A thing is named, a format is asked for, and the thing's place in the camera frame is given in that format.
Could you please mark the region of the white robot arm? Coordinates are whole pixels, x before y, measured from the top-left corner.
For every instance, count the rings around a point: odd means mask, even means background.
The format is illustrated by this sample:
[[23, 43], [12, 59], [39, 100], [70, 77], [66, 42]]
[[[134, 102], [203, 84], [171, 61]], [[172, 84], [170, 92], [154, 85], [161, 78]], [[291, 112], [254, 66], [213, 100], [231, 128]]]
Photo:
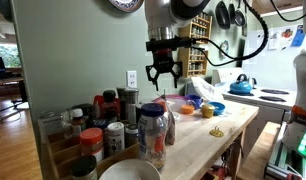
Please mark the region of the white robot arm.
[[[262, 26], [264, 38], [261, 45], [249, 55], [232, 57], [219, 45], [209, 38], [190, 38], [179, 37], [174, 35], [172, 27], [174, 25], [183, 27], [188, 25], [196, 16], [203, 12], [204, 8], [208, 5], [210, 0], [146, 0], [144, 2], [145, 18], [148, 25], [148, 37], [149, 41], [146, 42], [146, 51], [150, 51], [153, 54], [153, 64], [145, 67], [148, 81], [151, 81], [156, 87], [156, 91], [159, 90], [158, 78], [160, 74], [171, 73], [174, 77], [174, 87], [177, 88], [177, 81], [183, 75], [182, 62], [174, 62], [172, 51], [176, 51], [177, 48], [194, 48], [201, 51], [206, 56], [207, 61], [212, 66], [224, 66], [235, 61], [244, 61], [257, 56], [266, 46], [269, 40], [268, 26], [264, 19], [260, 16], [259, 12], [249, 5], [247, 0], [242, 0], [248, 11], [258, 20]], [[280, 14], [273, 0], [270, 0], [275, 11], [279, 14], [280, 18], [286, 22], [293, 22], [304, 18], [306, 20], [306, 0], [302, 0], [303, 15], [295, 19], [286, 19]], [[203, 50], [197, 47], [192, 47], [197, 41], [205, 40], [214, 45], [221, 53], [226, 57], [232, 59], [231, 61], [222, 64], [213, 64], [205, 55]], [[180, 70], [176, 73], [173, 70], [174, 65], [177, 65]], [[151, 76], [150, 71], [156, 70], [156, 74]]]

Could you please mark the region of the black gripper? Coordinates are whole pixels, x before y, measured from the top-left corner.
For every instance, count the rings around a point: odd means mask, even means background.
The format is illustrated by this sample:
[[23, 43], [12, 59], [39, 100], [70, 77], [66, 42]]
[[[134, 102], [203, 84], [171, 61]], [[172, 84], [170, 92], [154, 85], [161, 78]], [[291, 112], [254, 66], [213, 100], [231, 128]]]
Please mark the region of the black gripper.
[[182, 71], [176, 74], [173, 66], [182, 67], [181, 62], [173, 60], [172, 52], [181, 47], [179, 39], [150, 40], [146, 43], [146, 50], [153, 54], [153, 64], [146, 66], [146, 73], [149, 80], [154, 80], [156, 91], [159, 90], [157, 79], [160, 74], [171, 73], [174, 77], [174, 87], [177, 88], [177, 79], [182, 76]]

